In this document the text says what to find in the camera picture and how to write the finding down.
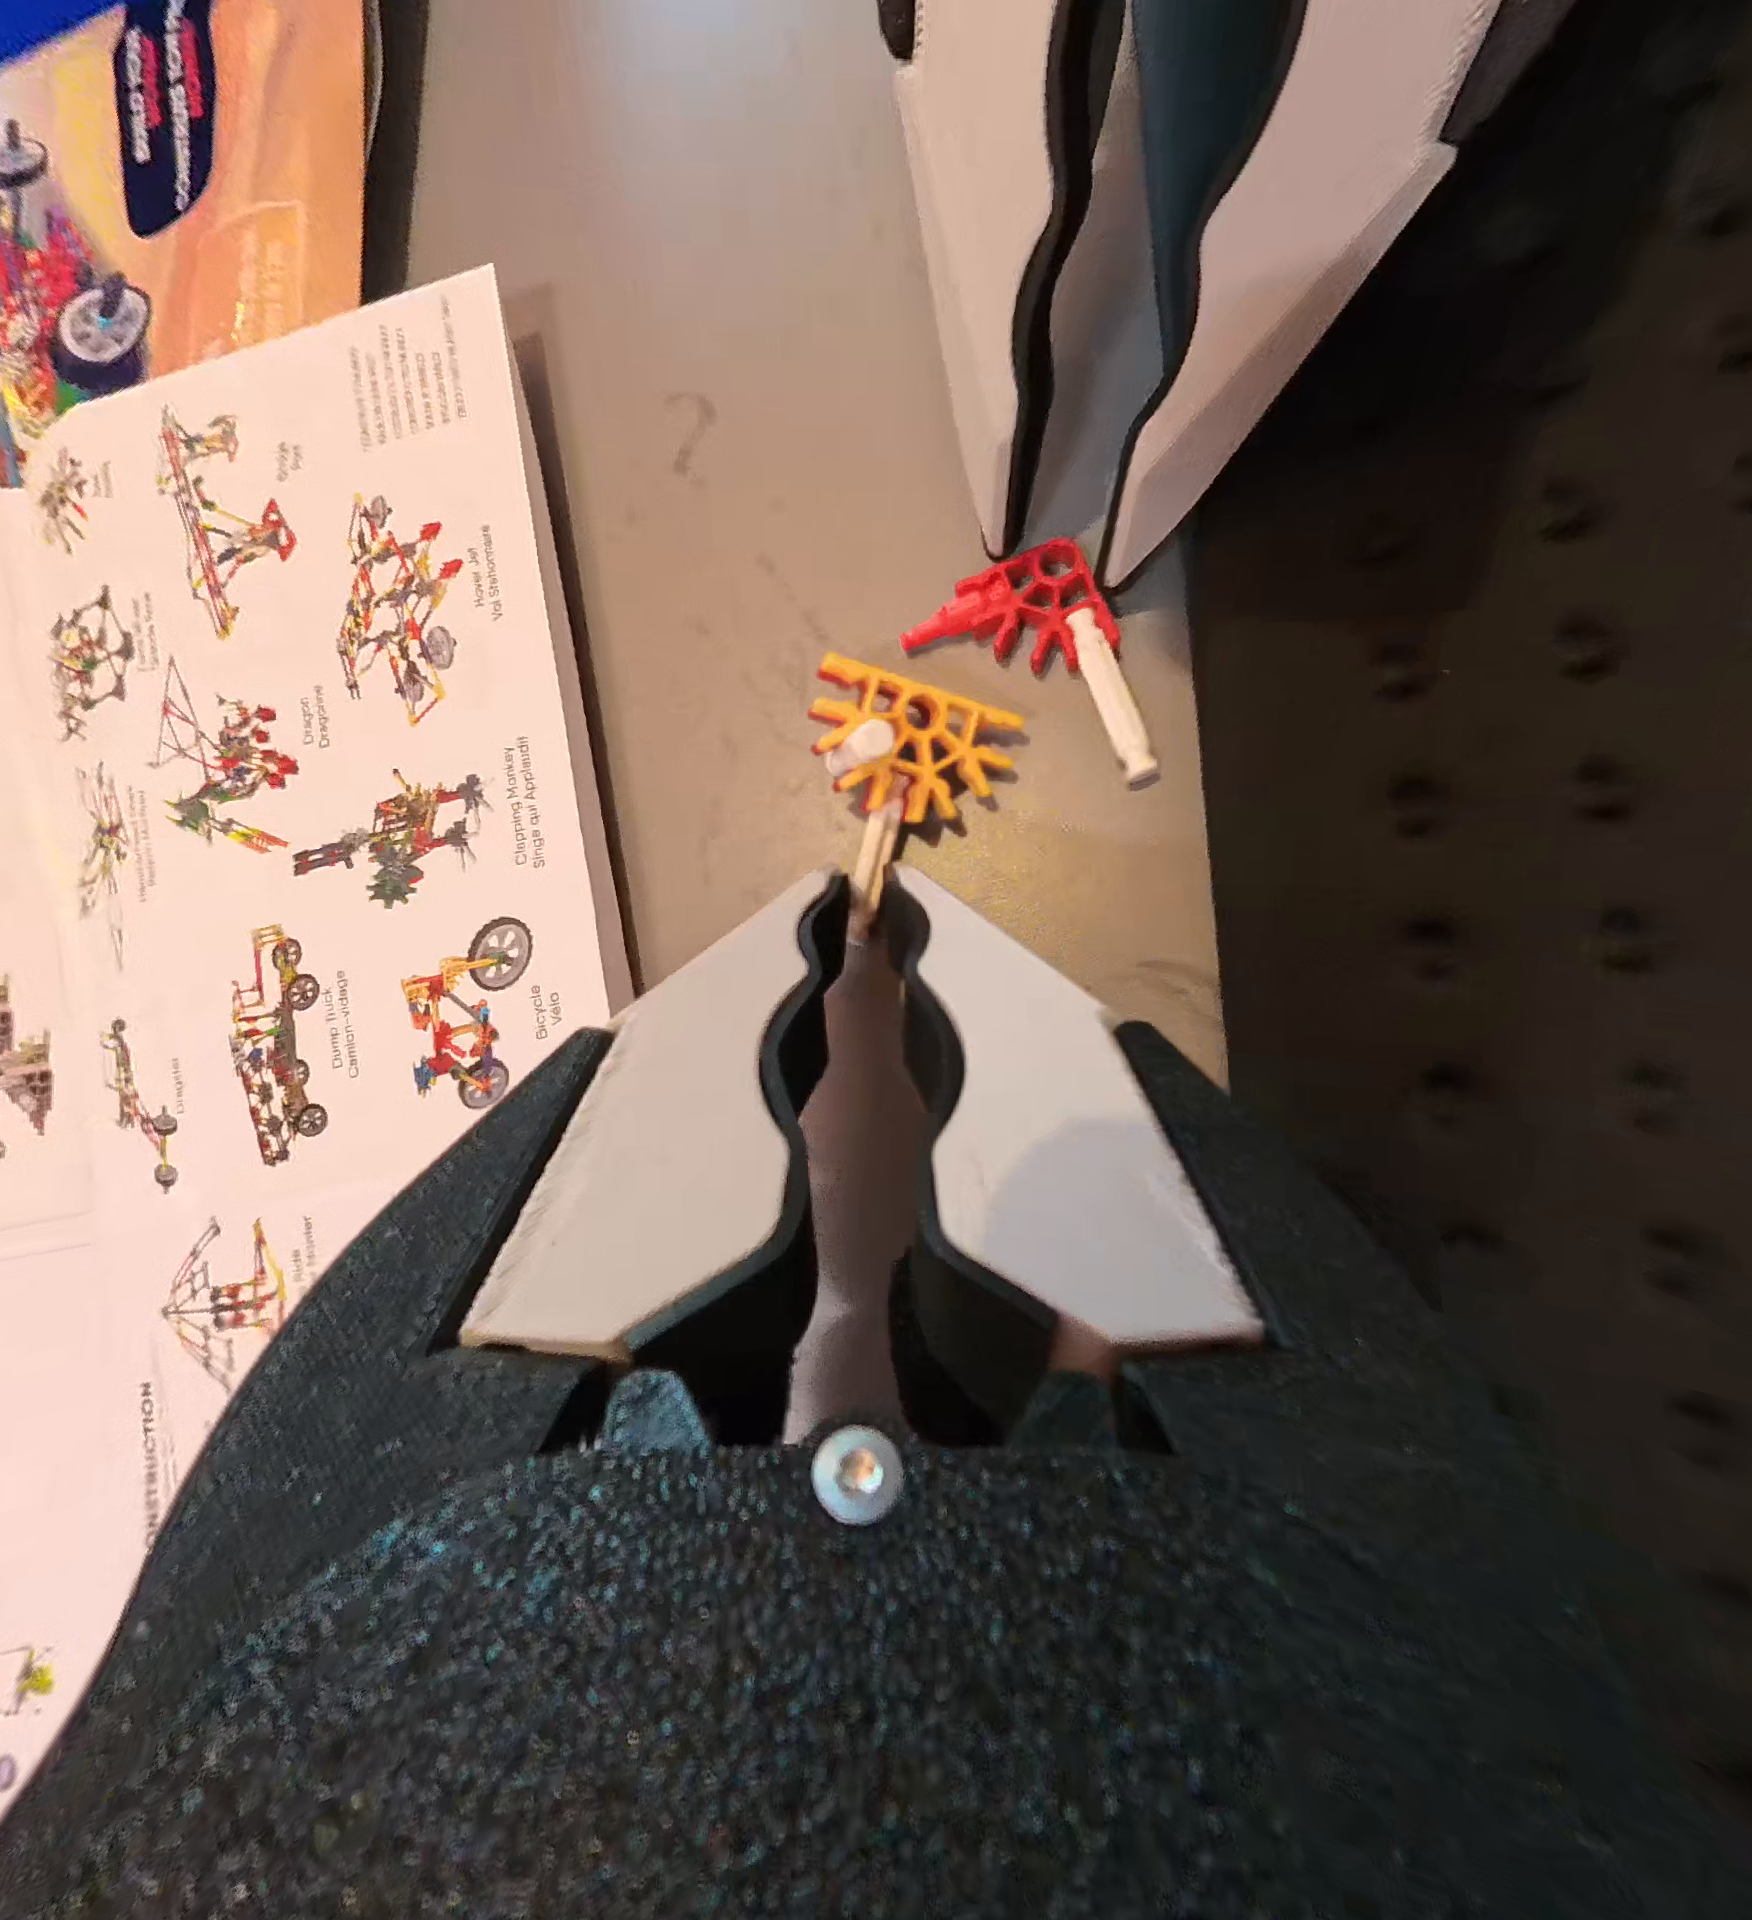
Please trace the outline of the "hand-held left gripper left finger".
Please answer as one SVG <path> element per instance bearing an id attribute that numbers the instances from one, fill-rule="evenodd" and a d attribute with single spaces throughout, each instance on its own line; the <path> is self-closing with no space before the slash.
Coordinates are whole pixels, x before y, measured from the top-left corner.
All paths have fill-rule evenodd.
<path id="1" fill-rule="evenodd" d="M 819 1305 L 801 1119 L 842 957 L 846 874 L 819 869 L 614 1018 L 467 1349 L 792 1356 Z"/>

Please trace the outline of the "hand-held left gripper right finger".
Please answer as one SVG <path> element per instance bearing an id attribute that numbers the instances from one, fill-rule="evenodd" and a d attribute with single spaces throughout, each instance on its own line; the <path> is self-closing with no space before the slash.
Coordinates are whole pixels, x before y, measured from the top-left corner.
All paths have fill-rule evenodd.
<path id="1" fill-rule="evenodd" d="M 940 1238 L 1106 1349 L 1260 1344 L 1115 1016 L 936 876 L 899 869 L 882 908 L 909 928 L 899 972 L 953 1034 L 953 1108 L 930 1142 Z"/>

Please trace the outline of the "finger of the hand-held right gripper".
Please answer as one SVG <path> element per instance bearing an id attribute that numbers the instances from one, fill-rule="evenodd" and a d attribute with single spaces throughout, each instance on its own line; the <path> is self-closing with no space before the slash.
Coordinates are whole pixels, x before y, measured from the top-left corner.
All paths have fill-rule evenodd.
<path id="1" fill-rule="evenodd" d="M 890 57 L 964 475 L 1023 547 L 1057 393 L 1052 307 L 1093 195 L 1129 3 L 893 0 Z"/>
<path id="2" fill-rule="evenodd" d="M 1496 3 L 1135 3 L 1161 385 L 1129 429 L 1101 578 L 1180 531 L 1450 169 Z"/>

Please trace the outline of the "red plastic connector piece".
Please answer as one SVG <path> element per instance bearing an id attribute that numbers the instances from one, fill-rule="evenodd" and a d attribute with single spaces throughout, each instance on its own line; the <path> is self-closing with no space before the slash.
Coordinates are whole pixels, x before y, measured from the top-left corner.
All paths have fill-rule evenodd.
<path id="1" fill-rule="evenodd" d="M 1071 616 L 1090 618 L 1090 635 L 1121 653 L 1117 616 L 1111 611 L 1079 542 L 1038 542 L 958 587 L 958 635 L 981 641 L 996 661 L 1030 653 L 1030 672 L 1046 677 L 1052 661 L 1079 672 L 1079 631 Z"/>

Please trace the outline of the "short red plastic rod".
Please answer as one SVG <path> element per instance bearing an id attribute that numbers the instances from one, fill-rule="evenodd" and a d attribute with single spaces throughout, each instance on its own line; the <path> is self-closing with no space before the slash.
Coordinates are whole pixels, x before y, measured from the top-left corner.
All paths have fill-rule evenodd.
<path id="1" fill-rule="evenodd" d="M 977 641 L 999 618 L 999 583 L 993 574 L 966 578 L 953 587 L 953 595 L 922 625 L 911 625 L 899 643 L 909 656 L 953 643 L 953 641 Z"/>

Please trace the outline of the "red yellow K'nex assembly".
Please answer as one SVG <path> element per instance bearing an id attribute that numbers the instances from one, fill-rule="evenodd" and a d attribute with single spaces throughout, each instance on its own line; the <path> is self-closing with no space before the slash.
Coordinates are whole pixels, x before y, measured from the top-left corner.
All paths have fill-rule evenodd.
<path id="1" fill-rule="evenodd" d="M 821 726 L 814 744 L 819 761 L 863 720 L 899 726 L 890 761 L 831 780 L 831 787 L 858 798 L 863 812 L 909 798 L 909 825 L 958 822 L 964 792 L 989 804 L 993 774 L 1012 768 L 1012 749 L 1023 737 L 1014 710 L 993 710 L 858 656 L 829 653 L 819 683 L 821 689 L 808 703 L 808 720 Z"/>

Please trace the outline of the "white printed instruction sheet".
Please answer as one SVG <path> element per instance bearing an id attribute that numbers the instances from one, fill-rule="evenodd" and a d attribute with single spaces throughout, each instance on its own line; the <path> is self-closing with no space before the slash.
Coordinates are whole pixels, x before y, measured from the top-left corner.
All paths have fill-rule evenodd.
<path id="1" fill-rule="evenodd" d="M 343 1246 L 623 990 L 492 266 L 0 495 L 0 1819 Z"/>

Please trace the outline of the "orange and red toy bag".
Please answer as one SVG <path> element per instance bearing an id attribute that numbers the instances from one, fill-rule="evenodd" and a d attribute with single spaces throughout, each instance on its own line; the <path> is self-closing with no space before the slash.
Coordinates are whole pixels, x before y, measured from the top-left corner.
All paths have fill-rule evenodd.
<path id="1" fill-rule="evenodd" d="M 365 3 L 136 0 L 0 68 L 0 487 L 83 398 L 363 301 Z"/>

